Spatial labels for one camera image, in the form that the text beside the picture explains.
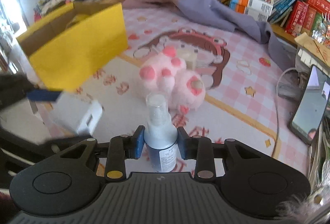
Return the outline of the large white charger block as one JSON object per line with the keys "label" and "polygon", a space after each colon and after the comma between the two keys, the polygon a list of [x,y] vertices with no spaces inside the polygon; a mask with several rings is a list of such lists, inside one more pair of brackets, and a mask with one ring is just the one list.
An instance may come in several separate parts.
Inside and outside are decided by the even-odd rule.
{"label": "large white charger block", "polygon": [[103,114],[98,100],[62,92],[50,112],[57,125],[76,135],[93,135]]}

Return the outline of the blue spray bottle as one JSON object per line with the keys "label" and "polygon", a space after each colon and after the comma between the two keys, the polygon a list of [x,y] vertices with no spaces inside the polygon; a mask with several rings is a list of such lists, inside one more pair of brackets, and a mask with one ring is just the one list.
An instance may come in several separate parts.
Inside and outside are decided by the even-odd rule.
{"label": "blue spray bottle", "polygon": [[144,141],[149,160],[155,171],[169,173],[176,166],[177,129],[172,123],[165,95],[153,92],[147,95],[147,131]]}

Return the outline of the pink plush paw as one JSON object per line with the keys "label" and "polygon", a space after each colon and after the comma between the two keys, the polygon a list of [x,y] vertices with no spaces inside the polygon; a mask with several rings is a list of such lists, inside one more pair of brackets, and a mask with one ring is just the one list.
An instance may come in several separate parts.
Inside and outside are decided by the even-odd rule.
{"label": "pink plush paw", "polygon": [[197,110],[205,99],[206,88],[201,76],[187,68],[186,61],[172,45],[146,60],[139,77],[147,93],[163,93],[169,109],[184,115]]}

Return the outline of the yellow cardboard box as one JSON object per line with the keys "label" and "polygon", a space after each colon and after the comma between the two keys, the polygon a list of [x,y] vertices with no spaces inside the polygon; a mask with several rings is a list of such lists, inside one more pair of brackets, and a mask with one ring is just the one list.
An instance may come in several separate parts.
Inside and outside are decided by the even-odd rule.
{"label": "yellow cardboard box", "polygon": [[63,5],[17,38],[49,89],[74,91],[128,48],[121,3]]}

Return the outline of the pink cartoon table mat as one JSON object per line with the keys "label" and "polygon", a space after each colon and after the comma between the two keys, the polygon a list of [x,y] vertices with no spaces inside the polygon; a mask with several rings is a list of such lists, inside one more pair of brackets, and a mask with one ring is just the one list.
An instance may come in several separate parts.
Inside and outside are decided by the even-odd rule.
{"label": "pink cartoon table mat", "polygon": [[170,109],[174,126],[214,143],[239,140],[307,172],[308,148],[287,127],[295,106],[276,94],[284,75],[266,45],[242,32],[196,24],[168,8],[123,9],[123,14],[128,48],[68,91],[102,105],[95,139],[107,142],[147,124],[146,98],[151,92],[143,88],[139,71],[151,56],[172,45],[206,88],[197,110],[184,115]]}

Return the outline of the black smartphone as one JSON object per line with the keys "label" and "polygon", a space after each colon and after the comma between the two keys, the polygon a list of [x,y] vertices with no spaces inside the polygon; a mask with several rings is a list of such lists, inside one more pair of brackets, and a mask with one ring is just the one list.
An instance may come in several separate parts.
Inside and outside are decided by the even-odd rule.
{"label": "black smartphone", "polygon": [[305,144],[310,145],[316,136],[329,104],[329,76],[315,65],[300,103],[293,114],[289,129]]}

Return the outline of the purple cloth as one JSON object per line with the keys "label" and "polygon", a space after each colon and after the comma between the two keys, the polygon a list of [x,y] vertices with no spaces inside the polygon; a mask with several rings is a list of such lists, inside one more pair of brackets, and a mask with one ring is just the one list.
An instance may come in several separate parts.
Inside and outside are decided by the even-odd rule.
{"label": "purple cloth", "polygon": [[280,41],[271,25],[240,14],[217,0],[125,0],[124,9],[168,7],[191,22],[234,32],[243,32],[259,44],[267,44],[271,59],[281,70],[295,65],[295,49]]}

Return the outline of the orange white carton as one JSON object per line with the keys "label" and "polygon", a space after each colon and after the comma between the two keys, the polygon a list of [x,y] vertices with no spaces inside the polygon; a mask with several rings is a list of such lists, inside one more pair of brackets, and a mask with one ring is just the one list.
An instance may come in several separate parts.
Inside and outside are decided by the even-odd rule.
{"label": "orange white carton", "polygon": [[231,0],[229,4],[233,11],[253,17],[256,21],[267,22],[273,6],[262,0]]}

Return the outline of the red dictionary book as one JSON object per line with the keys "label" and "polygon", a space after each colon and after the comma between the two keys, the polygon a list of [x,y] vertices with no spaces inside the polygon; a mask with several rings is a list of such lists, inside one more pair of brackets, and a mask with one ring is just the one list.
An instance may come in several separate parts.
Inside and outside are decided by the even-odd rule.
{"label": "red dictionary book", "polygon": [[300,35],[303,23],[308,11],[308,4],[303,1],[296,1],[293,10],[289,16],[288,22],[285,26],[285,32],[293,37]]}

